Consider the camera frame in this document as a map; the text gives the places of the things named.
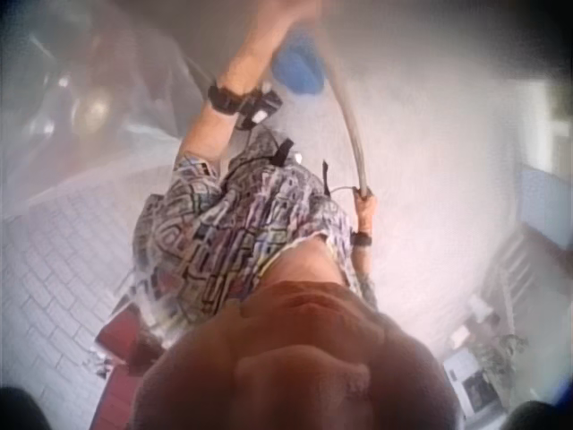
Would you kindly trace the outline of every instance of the patterned shirt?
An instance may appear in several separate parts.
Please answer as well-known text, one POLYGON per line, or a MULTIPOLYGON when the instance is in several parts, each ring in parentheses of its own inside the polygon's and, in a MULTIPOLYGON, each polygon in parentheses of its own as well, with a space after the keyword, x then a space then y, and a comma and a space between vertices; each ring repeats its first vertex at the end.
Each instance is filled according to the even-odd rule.
POLYGON ((135 298, 165 348, 229 300, 244 300, 286 249, 321 235, 346 277, 351 263, 347 215, 322 182, 290 156, 270 159, 275 137, 261 133, 220 181, 207 161, 181 157, 165 195, 152 195, 137 222, 135 298))

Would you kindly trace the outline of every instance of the blue object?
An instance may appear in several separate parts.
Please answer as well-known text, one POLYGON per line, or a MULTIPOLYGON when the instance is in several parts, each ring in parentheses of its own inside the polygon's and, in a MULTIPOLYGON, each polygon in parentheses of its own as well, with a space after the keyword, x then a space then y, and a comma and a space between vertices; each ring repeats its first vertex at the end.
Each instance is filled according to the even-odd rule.
POLYGON ((286 38, 270 66, 277 81, 294 94, 320 94, 324 89, 324 69, 312 38, 295 30, 286 38))

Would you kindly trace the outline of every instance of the paved ground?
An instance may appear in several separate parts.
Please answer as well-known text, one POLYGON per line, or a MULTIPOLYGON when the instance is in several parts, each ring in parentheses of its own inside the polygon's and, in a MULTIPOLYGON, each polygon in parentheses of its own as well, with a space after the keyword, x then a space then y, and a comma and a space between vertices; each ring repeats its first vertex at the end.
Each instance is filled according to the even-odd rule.
POLYGON ((2 385, 34 396, 54 429, 87 429, 104 388, 82 364, 131 267, 146 177, 162 183, 131 176, 3 222, 2 385))

